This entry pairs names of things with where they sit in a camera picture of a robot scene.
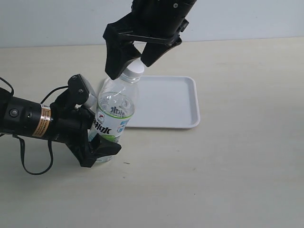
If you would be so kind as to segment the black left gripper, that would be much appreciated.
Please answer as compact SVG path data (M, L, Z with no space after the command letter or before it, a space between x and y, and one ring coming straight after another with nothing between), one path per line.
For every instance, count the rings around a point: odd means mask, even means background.
M54 117L52 141L64 143L80 166L91 168L95 161L106 163L121 150L120 144L99 134L88 137L95 113L84 105L69 104L68 91L60 94L50 107Z

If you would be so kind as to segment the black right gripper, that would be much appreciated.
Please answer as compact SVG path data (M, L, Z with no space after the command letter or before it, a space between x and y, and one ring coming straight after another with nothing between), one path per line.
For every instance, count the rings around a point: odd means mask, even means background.
M131 12L109 23L103 34L106 43L105 72L116 80L134 60L141 57L146 67L181 42L174 42L188 26L186 16L195 0L134 0ZM135 41L146 42L142 52Z

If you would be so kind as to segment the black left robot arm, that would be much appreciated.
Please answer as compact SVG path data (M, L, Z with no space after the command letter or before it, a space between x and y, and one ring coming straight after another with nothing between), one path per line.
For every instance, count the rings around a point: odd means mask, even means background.
M82 105L66 113L62 104L68 92L63 92L50 106L14 97L0 90L0 132L65 144L82 167L92 167L98 158L116 155L121 146L97 135L88 140L88 130L94 113Z

